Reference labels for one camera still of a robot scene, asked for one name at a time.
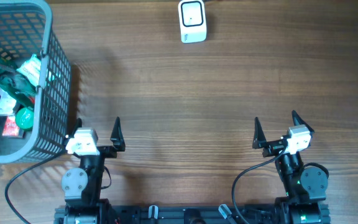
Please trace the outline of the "green 3M gloves packet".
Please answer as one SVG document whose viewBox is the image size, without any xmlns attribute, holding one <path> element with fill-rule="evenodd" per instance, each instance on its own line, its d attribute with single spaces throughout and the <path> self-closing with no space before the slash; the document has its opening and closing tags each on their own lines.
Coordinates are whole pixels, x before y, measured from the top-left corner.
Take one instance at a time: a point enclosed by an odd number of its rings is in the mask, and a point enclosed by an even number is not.
<svg viewBox="0 0 358 224">
<path fill-rule="evenodd" d="M 17 65 L 0 57 L 0 88 L 23 107 L 34 110 L 37 92 L 27 77 L 16 71 Z"/>
</svg>

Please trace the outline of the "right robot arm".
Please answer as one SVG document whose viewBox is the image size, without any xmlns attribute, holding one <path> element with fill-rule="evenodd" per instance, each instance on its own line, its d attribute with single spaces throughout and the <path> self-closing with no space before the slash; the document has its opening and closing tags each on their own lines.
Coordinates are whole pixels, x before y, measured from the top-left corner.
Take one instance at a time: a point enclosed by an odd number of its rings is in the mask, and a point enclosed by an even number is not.
<svg viewBox="0 0 358 224">
<path fill-rule="evenodd" d="M 272 206 L 272 223 L 327 224 L 331 222 L 326 200 L 329 171 L 321 164 L 302 161 L 300 152 L 310 147 L 314 129 L 296 111 L 291 112 L 293 126 L 279 140 L 268 141 L 258 118 L 252 147 L 262 149 L 263 157 L 273 157 L 286 196 Z"/>
</svg>

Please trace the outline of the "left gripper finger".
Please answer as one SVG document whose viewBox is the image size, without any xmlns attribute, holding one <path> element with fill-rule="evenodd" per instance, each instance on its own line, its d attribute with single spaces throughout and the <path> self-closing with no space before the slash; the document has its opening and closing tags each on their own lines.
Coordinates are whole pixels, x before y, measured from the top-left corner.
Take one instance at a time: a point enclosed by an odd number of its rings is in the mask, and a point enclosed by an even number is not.
<svg viewBox="0 0 358 224">
<path fill-rule="evenodd" d="M 121 129 L 121 119 L 117 117 L 112 129 L 110 141 L 113 144 L 115 151 L 124 152 L 126 150 L 126 144 Z"/>
<path fill-rule="evenodd" d="M 74 138 L 74 135 L 76 133 L 76 131 L 82 127 L 82 119 L 81 118 L 77 118 L 73 127 L 73 130 L 70 134 L 67 135 L 67 138 Z"/>
</svg>

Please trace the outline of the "white paper sachet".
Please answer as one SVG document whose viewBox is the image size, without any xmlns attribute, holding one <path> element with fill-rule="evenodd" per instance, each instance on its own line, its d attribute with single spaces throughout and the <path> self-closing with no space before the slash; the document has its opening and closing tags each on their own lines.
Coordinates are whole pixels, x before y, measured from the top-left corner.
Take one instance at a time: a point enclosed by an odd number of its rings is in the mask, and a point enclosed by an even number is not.
<svg viewBox="0 0 358 224">
<path fill-rule="evenodd" d="M 0 88 L 0 116 L 12 116 L 16 113 L 17 101 L 8 92 Z"/>
</svg>

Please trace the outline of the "red small snack packet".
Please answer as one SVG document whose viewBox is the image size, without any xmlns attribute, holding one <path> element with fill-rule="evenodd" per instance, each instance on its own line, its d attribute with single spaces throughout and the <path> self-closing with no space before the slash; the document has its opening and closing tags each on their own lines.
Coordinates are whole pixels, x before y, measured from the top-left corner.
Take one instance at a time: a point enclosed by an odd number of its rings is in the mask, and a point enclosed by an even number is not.
<svg viewBox="0 0 358 224">
<path fill-rule="evenodd" d="M 16 124 L 15 116 L 8 116 L 4 123 L 4 128 L 2 131 L 2 136 L 5 137 L 18 137 L 20 128 Z"/>
</svg>

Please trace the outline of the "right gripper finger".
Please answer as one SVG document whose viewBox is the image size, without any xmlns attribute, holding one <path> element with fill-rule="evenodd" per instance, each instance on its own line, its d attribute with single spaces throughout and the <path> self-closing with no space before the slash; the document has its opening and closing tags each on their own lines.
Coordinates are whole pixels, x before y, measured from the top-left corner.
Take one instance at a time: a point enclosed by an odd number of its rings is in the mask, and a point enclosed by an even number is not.
<svg viewBox="0 0 358 224">
<path fill-rule="evenodd" d="M 308 128 L 308 131 L 311 134 L 314 134 L 314 129 L 308 123 L 306 123 L 295 110 L 291 112 L 291 116 L 295 126 L 305 125 Z"/>
<path fill-rule="evenodd" d="M 255 129 L 254 129 L 252 148 L 253 149 L 265 148 L 267 145 L 267 140 L 265 138 L 259 118 L 255 117 L 254 122 L 255 122 Z"/>
</svg>

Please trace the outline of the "teal white wipes packet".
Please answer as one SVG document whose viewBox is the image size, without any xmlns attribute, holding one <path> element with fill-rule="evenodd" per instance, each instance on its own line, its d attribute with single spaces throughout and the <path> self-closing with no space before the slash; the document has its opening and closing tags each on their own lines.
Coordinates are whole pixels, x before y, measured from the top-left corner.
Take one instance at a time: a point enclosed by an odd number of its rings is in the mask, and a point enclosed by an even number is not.
<svg viewBox="0 0 358 224">
<path fill-rule="evenodd" d="M 40 81 L 41 60 L 36 54 L 33 54 L 30 59 L 25 60 L 16 71 L 25 76 L 33 86 L 37 86 Z"/>
</svg>

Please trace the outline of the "green lid small jar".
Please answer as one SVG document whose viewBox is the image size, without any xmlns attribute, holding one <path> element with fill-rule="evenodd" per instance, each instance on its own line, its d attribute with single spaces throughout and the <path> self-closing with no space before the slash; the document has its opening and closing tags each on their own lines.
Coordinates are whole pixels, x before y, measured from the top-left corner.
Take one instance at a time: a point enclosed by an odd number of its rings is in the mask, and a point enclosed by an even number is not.
<svg viewBox="0 0 358 224">
<path fill-rule="evenodd" d="M 16 114 L 15 122 L 20 129 L 31 131 L 34 126 L 34 112 L 28 108 L 21 108 Z"/>
</svg>

